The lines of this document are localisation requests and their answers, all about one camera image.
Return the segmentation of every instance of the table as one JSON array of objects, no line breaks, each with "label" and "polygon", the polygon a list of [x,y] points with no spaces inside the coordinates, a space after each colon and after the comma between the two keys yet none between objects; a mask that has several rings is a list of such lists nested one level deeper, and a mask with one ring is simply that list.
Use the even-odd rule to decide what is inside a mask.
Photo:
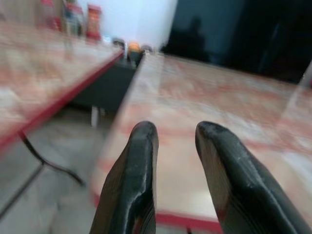
[{"label": "table", "polygon": [[156,221],[220,232],[195,148],[203,121],[234,132],[271,171],[312,226],[312,92],[269,78],[162,55],[146,55],[94,172],[96,203],[132,128],[153,122],[159,149]]},{"label": "table", "polygon": [[[40,156],[25,133],[46,120],[122,57],[122,50],[50,30],[0,23],[0,149],[21,137],[43,166],[66,172]],[[42,170],[33,174],[27,183]],[[21,188],[9,203],[24,191]],[[2,217],[8,205],[0,212]]]}]

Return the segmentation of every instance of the gray tile floor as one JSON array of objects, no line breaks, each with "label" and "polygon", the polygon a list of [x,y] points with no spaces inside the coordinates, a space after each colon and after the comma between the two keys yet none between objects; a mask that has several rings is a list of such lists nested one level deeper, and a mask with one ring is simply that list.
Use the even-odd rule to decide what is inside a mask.
[{"label": "gray tile floor", "polygon": [[[91,175],[114,120],[100,118],[90,127],[90,112],[64,108],[29,135],[46,159],[73,168],[86,182],[78,186],[67,175],[45,168],[6,216],[0,234],[87,234],[95,208],[90,195]],[[39,163],[17,141],[0,153],[0,209]],[[158,234],[186,234],[186,230],[157,226]]]}]

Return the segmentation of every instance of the marble-patterned table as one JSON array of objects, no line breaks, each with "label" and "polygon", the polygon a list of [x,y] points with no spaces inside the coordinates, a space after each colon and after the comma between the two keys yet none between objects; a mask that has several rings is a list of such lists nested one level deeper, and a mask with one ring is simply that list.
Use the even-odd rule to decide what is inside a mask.
[{"label": "marble-patterned table", "polygon": [[116,47],[0,23],[0,148],[54,114],[121,56]]},{"label": "marble-patterned table", "polygon": [[157,222],[220,231],[195,148],[203,120],[221,124],[271,171],[312,226],[312,92],[269,78],[162,55],[146,55],[94,173],[105,178],[140,121],[158,131]]}]

